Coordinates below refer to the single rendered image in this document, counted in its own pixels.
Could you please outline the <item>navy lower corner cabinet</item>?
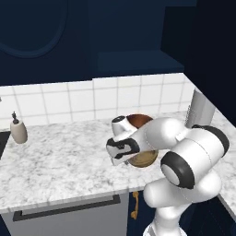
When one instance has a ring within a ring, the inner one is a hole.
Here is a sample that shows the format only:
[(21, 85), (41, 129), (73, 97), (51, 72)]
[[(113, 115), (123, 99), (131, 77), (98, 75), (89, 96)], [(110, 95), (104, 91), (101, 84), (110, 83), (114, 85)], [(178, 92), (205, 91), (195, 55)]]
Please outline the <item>navy lower corner cabinet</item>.
[(191, 204), (182, 214), (180, 226), (187, 236), (236, 236), (236, 215), (218, 195)]

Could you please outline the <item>navy lower cabinet door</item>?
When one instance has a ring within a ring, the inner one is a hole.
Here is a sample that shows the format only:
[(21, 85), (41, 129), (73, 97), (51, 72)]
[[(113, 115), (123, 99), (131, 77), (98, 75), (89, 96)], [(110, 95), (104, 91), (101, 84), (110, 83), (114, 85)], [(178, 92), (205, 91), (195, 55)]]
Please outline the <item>navy lower cabinet door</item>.
[(143, 236), (144, 230), (152, 222), (155, 216), (156, 209), (151, 208), (146, 204), (142, 191), (139, 191), (138, 199), (137, 219), (132, 219), (131, 212), (135, 209), (136, 201), (133, 198), (133, 194), (129, 194), (126, 236)]

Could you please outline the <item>grey dishwasher front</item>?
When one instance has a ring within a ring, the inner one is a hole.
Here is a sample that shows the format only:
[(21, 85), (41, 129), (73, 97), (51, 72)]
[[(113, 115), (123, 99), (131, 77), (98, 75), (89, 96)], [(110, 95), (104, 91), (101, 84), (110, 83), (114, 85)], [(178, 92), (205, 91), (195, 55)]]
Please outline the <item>grey dishwasher front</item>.
[[(1, 214), (10, 236), (126, 236), (129, 194), (121, 203), (43, 218), (13, 221), (15, 212)], [(113, 195), (55, 206), (22, 210), (24, 215), (64, 207), (112, 200)]]

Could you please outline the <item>navy open upper cabinet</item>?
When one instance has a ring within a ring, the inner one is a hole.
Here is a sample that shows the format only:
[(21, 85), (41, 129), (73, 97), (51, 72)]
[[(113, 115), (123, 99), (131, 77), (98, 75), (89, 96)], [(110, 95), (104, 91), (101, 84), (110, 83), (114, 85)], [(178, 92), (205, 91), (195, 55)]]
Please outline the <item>navy open upper cabinet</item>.
[(88, 0), (94, 77), (179, 73), (183, 65), (160, 49), (165, 8), (173, 0)]

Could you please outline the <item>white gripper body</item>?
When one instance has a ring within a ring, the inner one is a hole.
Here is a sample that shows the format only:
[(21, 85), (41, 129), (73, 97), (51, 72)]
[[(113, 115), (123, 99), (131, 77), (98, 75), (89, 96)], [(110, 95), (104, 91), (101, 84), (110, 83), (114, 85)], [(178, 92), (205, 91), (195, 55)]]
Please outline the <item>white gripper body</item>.
[(109, 155), (114, 166), (117, 166), (133, 157), (133, 154), (129, 151), (109, 151)]

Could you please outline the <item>navy open cabinet door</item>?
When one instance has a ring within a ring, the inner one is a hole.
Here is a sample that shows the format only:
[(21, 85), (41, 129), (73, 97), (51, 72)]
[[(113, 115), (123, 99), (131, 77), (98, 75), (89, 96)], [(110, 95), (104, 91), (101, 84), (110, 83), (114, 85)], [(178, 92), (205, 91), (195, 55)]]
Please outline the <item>navy open cabinet door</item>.
[(236, 0), (198, 0), (184, 73), (236, 127)]

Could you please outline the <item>beige soap dispenser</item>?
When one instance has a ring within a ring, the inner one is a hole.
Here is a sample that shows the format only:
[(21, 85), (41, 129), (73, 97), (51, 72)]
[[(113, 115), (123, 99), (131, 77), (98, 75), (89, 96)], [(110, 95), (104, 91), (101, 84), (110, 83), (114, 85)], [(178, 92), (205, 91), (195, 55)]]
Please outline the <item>beige soap dispenser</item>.
[(28, 140), (28, 132), (24, 123), (17, 118), (15, 112), (12, 113), (13, 121), (10, 124), (10, 132), (17, 144), (26, 143)]

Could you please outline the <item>tan wooden bowl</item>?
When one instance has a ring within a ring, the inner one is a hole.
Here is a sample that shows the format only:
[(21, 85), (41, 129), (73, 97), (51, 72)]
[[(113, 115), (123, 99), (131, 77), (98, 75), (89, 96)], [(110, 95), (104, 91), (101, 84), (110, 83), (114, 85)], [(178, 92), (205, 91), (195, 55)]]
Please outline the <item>tan wooden bowl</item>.
[(142, 152), (129, 159), (128, 162), (137, 168), (146, 168), (156, 160), (158, 154), (157, 150)]

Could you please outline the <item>brown bowl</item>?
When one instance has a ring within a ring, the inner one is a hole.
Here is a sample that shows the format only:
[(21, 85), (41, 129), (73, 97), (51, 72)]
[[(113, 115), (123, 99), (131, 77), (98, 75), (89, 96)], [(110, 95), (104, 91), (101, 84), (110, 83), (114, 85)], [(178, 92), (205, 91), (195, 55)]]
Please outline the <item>brown bowl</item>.
[(151, 121), (152, 118), (145, 114), (130, 114), (126, 116), (128, 122), (135, 128), (140, 128), (142, 125)]

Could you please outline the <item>black sink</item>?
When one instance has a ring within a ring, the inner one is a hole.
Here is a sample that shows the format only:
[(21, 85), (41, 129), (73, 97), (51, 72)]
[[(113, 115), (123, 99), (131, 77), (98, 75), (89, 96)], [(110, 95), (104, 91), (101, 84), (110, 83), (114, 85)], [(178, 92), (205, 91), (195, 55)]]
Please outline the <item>black sink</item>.
[(9, 137), (9, 131), (0, 132), (0, 159), (2, 158)]

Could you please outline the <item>navy closed upper cabinet door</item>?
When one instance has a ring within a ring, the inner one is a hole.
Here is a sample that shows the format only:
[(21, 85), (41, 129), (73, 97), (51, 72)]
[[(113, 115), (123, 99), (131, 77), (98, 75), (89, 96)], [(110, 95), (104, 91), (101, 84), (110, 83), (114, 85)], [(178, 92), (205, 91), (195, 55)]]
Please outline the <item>navy closed upper cabinet door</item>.
[(89, 79), (87, 0), (0, 0), (0, 86)]

